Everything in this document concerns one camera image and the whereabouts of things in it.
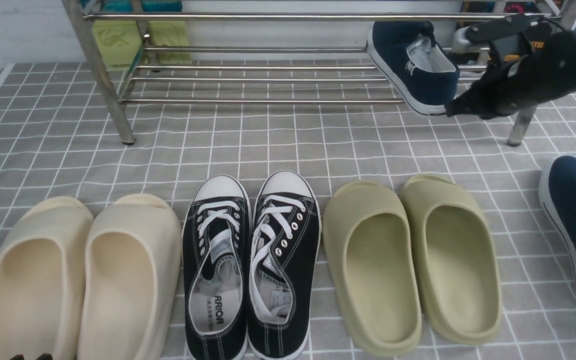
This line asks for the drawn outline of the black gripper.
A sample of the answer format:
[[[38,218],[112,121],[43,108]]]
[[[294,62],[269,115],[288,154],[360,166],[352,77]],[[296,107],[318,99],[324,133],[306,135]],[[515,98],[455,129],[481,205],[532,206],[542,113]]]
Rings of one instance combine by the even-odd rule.
[[[535,55],[524,55],[503,66],[488,66],[475,82],[475,92],[463,92],[445,105],[445,116],[491,120],[541,105],[544,98],[534,63]]]

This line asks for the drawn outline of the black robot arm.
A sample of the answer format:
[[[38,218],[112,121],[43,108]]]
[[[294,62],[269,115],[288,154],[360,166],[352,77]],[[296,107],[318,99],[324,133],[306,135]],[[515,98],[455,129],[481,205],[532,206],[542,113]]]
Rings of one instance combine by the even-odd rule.
[[[447,117],[482,120],[511,116],[576,92],[576,30],[551,35],[542,48],[492,63],[483,76],[445,106]]]

